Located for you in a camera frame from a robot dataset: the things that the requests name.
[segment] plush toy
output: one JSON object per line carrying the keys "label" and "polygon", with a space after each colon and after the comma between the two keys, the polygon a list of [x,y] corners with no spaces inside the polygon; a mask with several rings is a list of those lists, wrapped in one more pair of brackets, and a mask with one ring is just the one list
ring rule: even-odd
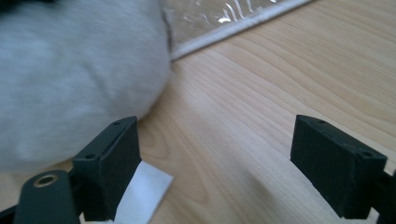
{"label": "plush toy", "polygon": [[75,156],[149,112],[170,72],[157,0],[0,0],[0,172]]}

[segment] table surface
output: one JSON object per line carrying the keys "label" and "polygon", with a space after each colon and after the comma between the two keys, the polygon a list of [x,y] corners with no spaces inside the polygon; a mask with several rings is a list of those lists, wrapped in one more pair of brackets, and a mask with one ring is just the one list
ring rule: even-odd
{"label": "table surface", "polygon": [[[174,63],[139,123],[142,157],[175,180],[151,223],[340,219],[290,162],[297,114],[396,162],[396,1],[319,0]],[[0,209],[22,176],[1,175]]]}

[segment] black plastic block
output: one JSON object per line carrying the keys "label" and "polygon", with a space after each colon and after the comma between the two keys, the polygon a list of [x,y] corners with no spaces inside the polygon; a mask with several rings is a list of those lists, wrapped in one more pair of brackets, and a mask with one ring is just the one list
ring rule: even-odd
{"label": "black plastic block", "polygon": [[79,223],[67,172],[50,171],[27,181],[13,223]]}
{"label": "black plastic block", "polygon": [[114,220],[141,161],[136,117],[113,122],[77,154],[73,173],[85,188],[86,221]]}
{"label": "black plastic block", "polygon": [[364,219],[387,157],[323,120],[298,115],[291,161],[339,217]]}

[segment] white fluffy object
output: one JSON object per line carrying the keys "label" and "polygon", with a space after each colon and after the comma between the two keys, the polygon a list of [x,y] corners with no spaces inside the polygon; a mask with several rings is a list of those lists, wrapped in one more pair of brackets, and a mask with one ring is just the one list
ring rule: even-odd
{"label": "white fluffy object", "polygon": [[169,74],[157,0],[28,2],[0,15],[0,172],[75,156],[110,122],[142,118]]}

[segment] white paper strip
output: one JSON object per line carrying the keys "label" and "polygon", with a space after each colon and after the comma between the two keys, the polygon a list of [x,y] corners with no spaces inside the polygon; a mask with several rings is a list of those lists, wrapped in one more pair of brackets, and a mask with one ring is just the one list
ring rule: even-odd
{"label": "white paper strip", "polygon": [[114,222],[100,223],[149,223],[172,180],[169,174],[145,161],[140,162],[121,199],[116,219]]}

